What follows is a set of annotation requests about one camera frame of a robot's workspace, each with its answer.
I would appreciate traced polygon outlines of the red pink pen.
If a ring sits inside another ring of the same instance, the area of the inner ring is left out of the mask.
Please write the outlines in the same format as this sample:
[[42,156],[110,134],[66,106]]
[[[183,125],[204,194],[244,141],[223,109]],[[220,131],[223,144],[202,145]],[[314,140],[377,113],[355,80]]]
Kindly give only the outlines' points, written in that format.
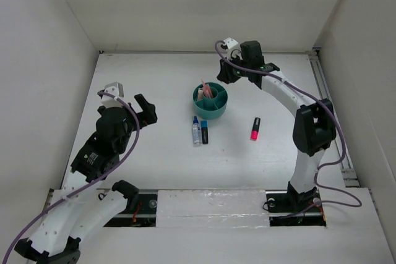
[[203,80],[201,80],[201,82],[202,82],[202,89],[203,89],[204,87],[208,86]]

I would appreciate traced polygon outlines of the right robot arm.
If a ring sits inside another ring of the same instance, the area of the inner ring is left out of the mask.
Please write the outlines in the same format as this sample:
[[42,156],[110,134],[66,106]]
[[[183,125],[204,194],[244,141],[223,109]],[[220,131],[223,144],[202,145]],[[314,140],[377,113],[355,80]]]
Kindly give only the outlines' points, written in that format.
[[295,119],[292,138],[298,154],[294,173],[286,192],[268,195],[265,207],[271,213],[297,213],[314,207],[319,198],[320,163],[338,131],[332,102],[301,90],[278,66],[266,63],[258,41],[238,43],[227,38],[217,41],[215,50],[220,57],[219,81],[229,84],[245,77],[272,95]]

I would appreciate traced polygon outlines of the orange marker pen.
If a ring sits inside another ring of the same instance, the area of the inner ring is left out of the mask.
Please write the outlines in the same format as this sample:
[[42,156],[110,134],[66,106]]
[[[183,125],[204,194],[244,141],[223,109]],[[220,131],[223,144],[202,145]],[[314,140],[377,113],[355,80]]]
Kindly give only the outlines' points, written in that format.
[[217,90],[211,87],[209,84],[207,84],[207,91],[209,92],[207,98],[215,98],[217,96]]

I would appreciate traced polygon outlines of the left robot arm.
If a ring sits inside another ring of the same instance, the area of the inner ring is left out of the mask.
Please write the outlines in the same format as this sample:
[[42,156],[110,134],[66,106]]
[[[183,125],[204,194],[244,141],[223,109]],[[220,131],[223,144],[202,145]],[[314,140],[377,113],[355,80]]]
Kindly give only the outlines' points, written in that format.
[[102,105],[95,131],[76,154],[61,198],[20,231],[8,252],[35,263],[76,263],[80,243],[94,230],[114,215],[136,209],[139,189],[120,180],[95,207],[83,212],[97,188],[133,152],[140,130],[158,120],[155,105],[141,94],[134,97],[142,109],[139,113],[120,96],[103,90],[98,95]]

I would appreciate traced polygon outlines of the pink purple pen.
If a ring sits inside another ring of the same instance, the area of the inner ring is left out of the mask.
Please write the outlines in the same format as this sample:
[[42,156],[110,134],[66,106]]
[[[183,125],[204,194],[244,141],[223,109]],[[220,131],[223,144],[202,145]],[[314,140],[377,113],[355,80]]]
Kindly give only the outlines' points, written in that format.
[[203,91],[204,91],[205,97],[213,98],[213,94],[212,94],[212,91],[211,91],[210,87],[208,87],[208,86],[204,87]]

